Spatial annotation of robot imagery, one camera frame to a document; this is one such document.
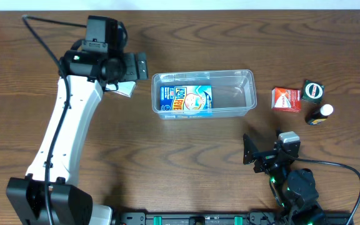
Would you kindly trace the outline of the white green Panadol box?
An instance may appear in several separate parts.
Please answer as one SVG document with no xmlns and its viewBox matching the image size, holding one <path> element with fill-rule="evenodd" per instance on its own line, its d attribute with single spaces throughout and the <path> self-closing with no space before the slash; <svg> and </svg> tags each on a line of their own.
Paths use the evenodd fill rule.
<svg viewBox="0 0 360 225">
<path fill-rule="evenodd" d="M 115 84 L 107 84 L 105 91 L 120 94 L 122 96 L 126 96 L 130 98 L 133 94 L 133 91 L 136 88 L 135 81 L 128 81 L 128 82 L 119 82 Z"/>
</svg>

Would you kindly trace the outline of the dark bottle white cap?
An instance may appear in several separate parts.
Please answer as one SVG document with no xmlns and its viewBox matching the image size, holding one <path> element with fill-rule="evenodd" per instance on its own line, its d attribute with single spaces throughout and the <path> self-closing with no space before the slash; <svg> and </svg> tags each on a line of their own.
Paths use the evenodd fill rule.
<svg viewBox="0 0 360 225">
<path fill-rule="evenodd" d="M 317 108 L 310 112 L 306 118 L 305 122 L 308 125 L 318 125 L 324 122 L 332 113 L 334 112 L 334 108 L 330 104 L 325 104 L 320 108 Z"/>
</svg>

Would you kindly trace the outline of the red Panadol ActiFast box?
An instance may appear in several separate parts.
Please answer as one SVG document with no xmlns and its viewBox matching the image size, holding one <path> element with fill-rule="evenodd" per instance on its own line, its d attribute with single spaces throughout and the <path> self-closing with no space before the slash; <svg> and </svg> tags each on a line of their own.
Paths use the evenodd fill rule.
<svg viewBox="0 0 360 225">
<path fill-rule="evenodd" d="M 272 90 L 271 109 L 299 113 L 301 111 L 301 91 L 275 87 Z"/>
</svg>

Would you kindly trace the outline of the blue Kool Fever box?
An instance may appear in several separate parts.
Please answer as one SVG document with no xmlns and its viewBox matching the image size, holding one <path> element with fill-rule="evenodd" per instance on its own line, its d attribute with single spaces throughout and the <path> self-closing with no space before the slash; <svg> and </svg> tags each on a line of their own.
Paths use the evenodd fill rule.
<svg viewBox="0 0 360 225">
<path fill-rule="evenodd" d="M 213 92 L 210 85 L 161 86 L 159 112 L 169 118 L 199 118 L 213 115 Z"/>
</svg>

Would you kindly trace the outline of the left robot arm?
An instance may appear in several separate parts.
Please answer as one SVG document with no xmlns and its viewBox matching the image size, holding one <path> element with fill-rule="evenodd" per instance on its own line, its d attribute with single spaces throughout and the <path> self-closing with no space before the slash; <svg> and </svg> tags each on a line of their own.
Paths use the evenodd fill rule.
<svg viewBox="0 0 360 225">
<path fill-rule="evenodd" d="M 78 188 L 79 163 L 103 94 L 147 79 L 146 54 L 68 50 L 60 65 L 67 75 L 59 78 L 42 144 L 25 177 L 9 180 L 6 195 L 22 224 L 112 224 L 113 209 Z"/>
</svg>

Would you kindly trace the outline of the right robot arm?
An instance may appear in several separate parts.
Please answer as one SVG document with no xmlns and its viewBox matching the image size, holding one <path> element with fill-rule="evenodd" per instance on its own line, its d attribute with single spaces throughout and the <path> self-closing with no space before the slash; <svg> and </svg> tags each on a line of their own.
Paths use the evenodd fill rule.
<svg viewBox="0 0 360 225">
<path fill-rule="evenodd" d="M 277 133 L 274 147 L 259 151 L 251 138 L 243 135 L 243 163 L 254 164 L 255 173 L 269 176 L 269 187 L 283 208 L 277 217 L 284 224 L 328 224 L 329 219 L 318 204 L 319 194 L 310 169 L 292 170 L 298 158 L 300 137 L 293 131 Z"/>
</svg>

